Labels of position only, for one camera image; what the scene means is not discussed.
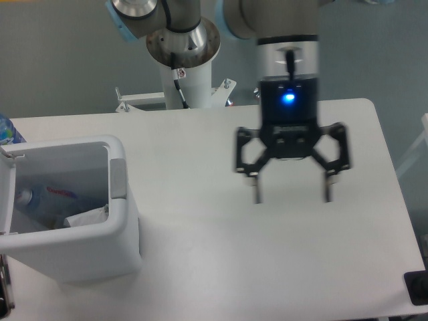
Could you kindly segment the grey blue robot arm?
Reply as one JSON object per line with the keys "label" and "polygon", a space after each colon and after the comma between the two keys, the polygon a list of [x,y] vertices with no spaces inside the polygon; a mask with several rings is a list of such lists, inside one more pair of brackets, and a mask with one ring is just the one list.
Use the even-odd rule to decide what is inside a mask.
{"label": "grey blue robot arm", "polygon": [[211,80],[187,84],[192,69],[213,60],[219,32],[255,39],[261,125],[235,131],[235,172],[254,187],[272,159],[314,159],[324,171],[324,198],[351,168],[345,124],[318,123],[318,11],[322,1],[219,1],[218,20],[202,16],[199,1],[107,1],[126,41],[145,39],[151,57],[167,70],[169,108],[209,102]]}

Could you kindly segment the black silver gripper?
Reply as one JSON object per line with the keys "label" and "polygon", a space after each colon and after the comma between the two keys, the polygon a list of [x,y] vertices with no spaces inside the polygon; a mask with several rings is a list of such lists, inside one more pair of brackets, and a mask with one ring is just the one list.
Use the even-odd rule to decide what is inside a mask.
{"label": "black silver gripper", "polygon": [[318,105],[318,36],[286,35],[257,41],[260,130],[238,127],[234,171],[253,189],[253,202],[262,203],[261,171],[272,158],[311,156],[324,169],[324,201],[342,171],[352,168],[345,123],[321,127],[321,137],[334,141],[334,158],[314,145],[320,138]]}

